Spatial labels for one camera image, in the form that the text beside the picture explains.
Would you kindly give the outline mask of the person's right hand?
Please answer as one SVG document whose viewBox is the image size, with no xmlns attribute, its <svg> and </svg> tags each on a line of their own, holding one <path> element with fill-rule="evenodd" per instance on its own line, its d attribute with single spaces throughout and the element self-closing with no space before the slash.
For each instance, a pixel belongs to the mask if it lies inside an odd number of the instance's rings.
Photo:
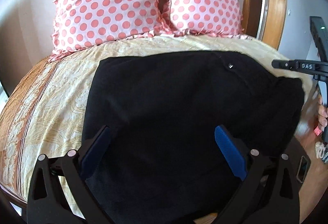
<svg viewBox="0 0 328 224">
<path fill-rule="evenodd" d="M 322 96 L 318 96 L 318 127 L 321 131 L 327 127 L 327 107 L 323 105 Z"/>
</svg>

